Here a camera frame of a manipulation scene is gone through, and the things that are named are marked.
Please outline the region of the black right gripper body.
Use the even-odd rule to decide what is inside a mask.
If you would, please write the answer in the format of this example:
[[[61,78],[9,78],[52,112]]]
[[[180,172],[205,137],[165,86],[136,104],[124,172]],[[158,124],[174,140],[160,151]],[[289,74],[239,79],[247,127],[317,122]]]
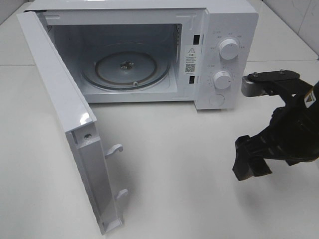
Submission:
[[[276,84],[273,89],[285,106],[277,108],[270,121],[270,146],[265,159],[289,165],[319,158],[319,84],[292,92]]]

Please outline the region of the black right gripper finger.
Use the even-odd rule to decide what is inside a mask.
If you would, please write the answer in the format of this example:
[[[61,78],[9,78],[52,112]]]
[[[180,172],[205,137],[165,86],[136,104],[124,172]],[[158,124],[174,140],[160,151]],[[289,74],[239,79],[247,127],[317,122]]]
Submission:
[[[272,173],[264,158],[254,156],[249,152],[246,147],[246,143],[249,142],[249,139],[250,137],[248,135],[244,135],[235,141],[236,157],[232,170],[238,181]]]
[[[300,91],[300,75],[290,70],[253,72],[242,78],[241,92],[246,97],[296,94]]]

